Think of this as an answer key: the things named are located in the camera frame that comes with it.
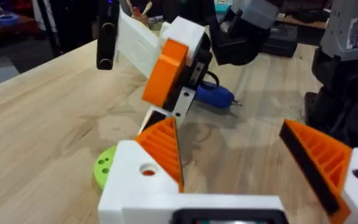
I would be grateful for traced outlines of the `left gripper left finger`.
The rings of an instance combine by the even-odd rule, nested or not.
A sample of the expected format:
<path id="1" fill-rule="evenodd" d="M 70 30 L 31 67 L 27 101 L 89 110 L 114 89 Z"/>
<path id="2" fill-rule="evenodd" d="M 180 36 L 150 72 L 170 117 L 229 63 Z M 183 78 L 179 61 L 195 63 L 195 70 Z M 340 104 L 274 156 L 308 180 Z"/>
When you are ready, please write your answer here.
<path id="1" fill-rule="evenodd" d="M 175 118 L 165 118 L 119 141 L 98 204 L 100 223 L 127 223 L 131 202 L 183 192 L 183 173 Z"/>

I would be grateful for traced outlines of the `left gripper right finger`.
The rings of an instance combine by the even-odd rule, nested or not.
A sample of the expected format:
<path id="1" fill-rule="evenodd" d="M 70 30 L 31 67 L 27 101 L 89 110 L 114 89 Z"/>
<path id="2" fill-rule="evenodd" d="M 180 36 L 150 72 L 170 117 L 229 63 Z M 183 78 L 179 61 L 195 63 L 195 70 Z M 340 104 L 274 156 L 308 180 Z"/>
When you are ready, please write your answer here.
<path id="1" fill-rule="evenodd" d="M 291 119 L 279 136 L 324 209 L 325 222 L 358 223 L 358 147 Z"/>

